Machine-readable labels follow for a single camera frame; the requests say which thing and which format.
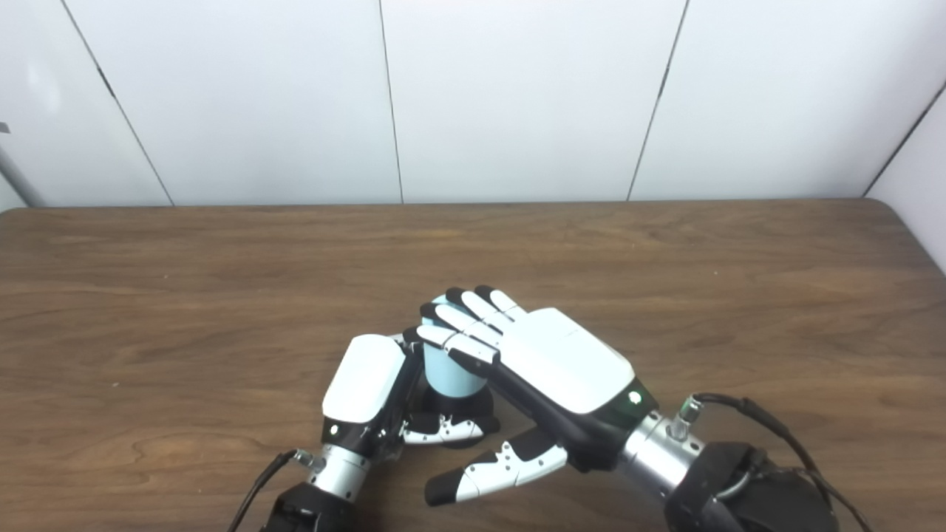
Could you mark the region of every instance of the white wall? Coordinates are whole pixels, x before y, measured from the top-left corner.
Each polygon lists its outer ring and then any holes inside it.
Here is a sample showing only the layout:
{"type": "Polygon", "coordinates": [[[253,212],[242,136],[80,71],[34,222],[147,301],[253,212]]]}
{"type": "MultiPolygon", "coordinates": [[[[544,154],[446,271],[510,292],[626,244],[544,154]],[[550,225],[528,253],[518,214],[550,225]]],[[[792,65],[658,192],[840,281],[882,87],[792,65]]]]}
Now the white wall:
{"type": "Polygon", "coordinates": [[[168,204],[58,0],[0,2],[0,122],[0,170],[35,204],[168,204]]]}
{"type": "Polygon", "coordinates": [[[946,79],[946,2],[693,1],[632,200],[860,196],[946,79]]]}
{"type": "Polygon", "coordinates": [[[13,187],[7,183],[3,174],[0,173],[0,212],[24,206],[26,204],[23,203],[20,195],[16,193],[16,190],[13,190],[13,187]]]}
{"type": "Polygon", "coordinates": [[[407,202],[627,196],[683,0],[382,0],[407,202]]]}
{"type": "Polygon", "coordinates": [[[674,48],[684,1],[8,0],[0,168],[49,205],[860,196],[946,79],[943,2],[690,2],[674,48]]]}
{"type": "Polygon", "coordinates": [[[400,201],[377,0],[67,0],[176,204],[400,201]]]}
{"type": "Polygon", "coordinates": [[[946,272],[945,97],[939,97],[868,197],[893,207],[946,272]]]}

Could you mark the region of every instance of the panel seam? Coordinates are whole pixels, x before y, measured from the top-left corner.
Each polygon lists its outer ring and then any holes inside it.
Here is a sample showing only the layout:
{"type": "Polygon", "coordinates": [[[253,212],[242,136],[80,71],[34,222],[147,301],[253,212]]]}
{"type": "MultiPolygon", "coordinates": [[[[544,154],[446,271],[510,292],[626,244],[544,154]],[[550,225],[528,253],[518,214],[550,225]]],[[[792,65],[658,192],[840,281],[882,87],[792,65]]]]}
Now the panel seam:
{"type": "Polygon", "coordinates": [[[939,100],[939,97],[943,94],[944,89],[946,89],[946,81],[943,82],[943,85],[939,87],[937,93],[933,95],[933,99],[930,100],[930,103],[925,109],[923,109],[923,112],[920,113],[920,116],[918,116],[916,121],[913,122],[913,125],[910,126],[910,130],[906,132],[906,135],[903,136],[900,144],[897,145],[897,148],[894,149],[893,153],[890,154],[890,157],[888,157],[886,162],[884,162],[884,165],[881,167],[880,171],[877,172],[877,175],[875,175],[874,178],[870,180],[870,184],[867,185],[867,189],[864,191],[864,194],[861,194],[862,198],[866,198],[874,186],[877,185],[877,182],[880,181],[880,178],[882,175],[884,175],[887,167],[889,167],[890,163],[892,163],[893,160],[897,158],[897,155],[900,154],[900,150],[903,149],[903,146],[906,146],[907,141],[910,140],[911,136],[913,136],[913,132],[917,130],[917,127],[930,112],[930,109],[933,109],[933,106],[936,105],[937,100],[939,100]]]}
{"type": "Polygon", "coordinates": [[[670,76],[670,65],[674,61],[674,54],[676,53],[676,44],[680,40],[680,32],[683,30],[683,21],[687,19],[687,9],[690,8],[690,0],[687,0],[683,5],[683,12],[680,13],[680,23],[676,26],[676,34],[674,35],[674,43],[670,47],[670,55],[667,57],[667,66],[663,69],[663,79],[660,80],[660,88],[657,90],[657,97],[654,99],[654,108],[651,110],[650,120],[647,121],[647,131],[644,132],[644,140],[640,143],[640,153],[638,153],[638,162],[634,166],[634,174],[631,176],[631,185],[627,188],[627,198],[624,200],[626,202],[631,201],[631,192],[634,191],[634,183],[638,180],[638,172],[640,171],[640,161],[644,158],[644,150],[647,149],[647,141],[650,139],[650,131],[654,126],[654,117],[657,116],[657,106],[660,105],[660,99],[663,97],[663,88],[667,84],[667,78],[670,76]]]}
{"type": "Polygon", "coordinates": [[[109,83],[108,79],[105,77],[105,72],[102,70],[102,66],[98,63],[98,59],[96,59],[96,54],[92,52],[92,48],[89,46],[88,41],[86,41],[85,35],[83,35],[82,30],[79,29],[79,25],[76,23],[76,17],[72,15],[72,11],[69,10],[69,6],[66,5],[65,0],[60,0],[60,4],[62,4],[62,8],[65,9],[66,14],[69,15],[69,21],[72,22],[72,27],[76,29],[76,33],[79,35],[79,38],[82,39],[82,44],[85,46],[85,51],[88,52],[89,57],[92,58],[92,63],[96,66],[96,69],[98,70],[98,74],[101,76],[102,81],[105,84],[105,88],[108,89],[109,93],[112,95],[112,99],[114,100],[115,105],[118,107],[118,111],[121,113],[122,117],[125,119],[125,123],[128,125],[128,129],[131,131],[131,135],[134,137],[134,141],[138,144],[138,148],[140,148],[142,154],[145,155],[145,160],[148,161],[148,166],[151,168],[151,171],[154,173],[155,179],[158,180],[158,185],[160,185],[161,189],[165,192],[167,201],[171,204],[171,206],[175,206],[174,199],[171,198],[170,192],[167,191],[167,186],[165,186],[164,180],[161,179],[161,174],[158,173],[158,169],[154,167],[154,162],[151,161],[151,157],[150,155],[148,155],[148,151],[145,150],[145,145],[141,143],[141,138],[138,136],[138,132],[134,130],[134,126],[132,126],[131,121],[128,119],[128,114],[125,113],[125,108],[122,107],[121,100],[118,99],[118,96],[112,90],[112,85],[109,83]]]}
{"type": "Polygon", "coordinates": [[[394,164],[397,166],[397,187],[404,204],[404,182],[401,179],[401,151],[397,146],[397,124],[394,120],[394,92],[391,89],[391,65],[388,63],[388,36],[384,32],[384,7],[382,0],[377,0],[377,15],[381,21],[381,45],[384,48],[384,76],[388,81],[388,106],[391,108],[391,134],[394,136],[394,164]]]}

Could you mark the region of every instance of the robotic finger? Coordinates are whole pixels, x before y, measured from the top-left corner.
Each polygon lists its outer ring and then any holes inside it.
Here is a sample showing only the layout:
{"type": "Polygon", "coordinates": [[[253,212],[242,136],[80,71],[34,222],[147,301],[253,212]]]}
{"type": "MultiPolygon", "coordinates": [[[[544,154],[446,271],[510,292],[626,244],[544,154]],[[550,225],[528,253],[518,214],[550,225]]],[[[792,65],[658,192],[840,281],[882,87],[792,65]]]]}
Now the robotic finger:
{"type": "Polygon", "coordinates": [[[506,440],[500,452],[485,452],[464,468],[428,480],[424,498],[438,506],[519,486],[565,467],[569,454],[547,434],[532,428],[506,440]]]}
{"type": "Polygon", "coordinates": [[[435,325],[421,325],[404,331],[409,342],[426,342],[443,349],[447,356],[466,371],[486,377],[497,354],[495,348],[456,330],[435,325]]]}
{"type": "MultiPolygon", "coordinates": [[[[424,367],[421,350],[400,335],[352,339],[322,403],[322,454],[298,460],[309,469],[307,480],[276,499],[263,532],[352,530],[354,502],[371,467],[400,454],[424,367]]],[[[238,512],[235,524],[240,519],[238,512]]]]}
{"type": "Polygon", "coordinates": [[[454,287],[447,290],[445,296],[447,301],[464,309],[470,315],[476,316],[486,325],[499,332],[505,332],[513,324],[512,317],[494,307],[492,303],[489,303],[475,292],[454,287]]]}
{"type": "Polygon", "coordinates": [[[496,307],[500,312],[506,314],[514,321],[525,317],[525,315],[528,313],[502,290],[497,290],[491,286],[480,285],[474,289],[474,292],[476,295],[485,301],[488,301],[490,305],[496,307]]]}
{"type": "Polygon", "coordinates": [[[492,416],[461,417],[434,413],[411,414],[404,427],[408,445],[440,445],[480,439],[499,431],[499,420],[492,416]]]}
{"type": "Polygon", "coordinates": [[[499,341],[502,340],[502,334],[494,328],[450,305],[425,303],[420,308],[420,315],[435,323],[438,321],[446,323],[458,332],[496,349],[499,348],[499,341]]]}

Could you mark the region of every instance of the silver cylindrical wrist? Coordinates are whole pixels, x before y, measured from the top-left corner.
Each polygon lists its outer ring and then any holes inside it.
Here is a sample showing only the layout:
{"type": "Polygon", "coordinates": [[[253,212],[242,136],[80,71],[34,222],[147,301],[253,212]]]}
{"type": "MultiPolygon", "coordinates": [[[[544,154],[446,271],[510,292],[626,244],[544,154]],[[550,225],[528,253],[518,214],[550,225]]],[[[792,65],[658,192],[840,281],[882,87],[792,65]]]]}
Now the silver cylindrical wrist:
{"type": "Polygon", "coordinates": [[[673,493],[704,446],[692,434],[674,439],[671,423],[652,412],[627,438],[619,465],[623,475],[658,499],[673,493]]]}
{"type": "Polygon", "coordinates": [[[324,468],[314,470],[308,482],[345,501],[354,502],[371,462],[354,452],[334,445],[322,447],[324,468]]]}

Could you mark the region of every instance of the light blue cup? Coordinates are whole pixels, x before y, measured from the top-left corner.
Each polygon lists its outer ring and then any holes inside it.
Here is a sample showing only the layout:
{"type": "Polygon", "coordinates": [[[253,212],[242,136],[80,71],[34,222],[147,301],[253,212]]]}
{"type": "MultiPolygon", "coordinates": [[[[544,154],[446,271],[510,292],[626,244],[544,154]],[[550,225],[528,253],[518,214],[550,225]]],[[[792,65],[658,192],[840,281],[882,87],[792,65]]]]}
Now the light blue cup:
{"type": "MultiPolygon", "coordinates": [[[[447,301],[443,295],[433,300],[434,303],[450,305],[454,309],[462,310],[453,303],[447,301]]],[[[421,318],[421,324],[434,325],[433,320],[421,318]]],[[[482,379],[461,368],[459,364],[453,362],[447,356],[443,349],[424,344],[424,371],[427,374],[427,382],[437,393],[449,398],[460,399],[472,396],[482,390],[486,385],[486,379],[482,379]]]]}

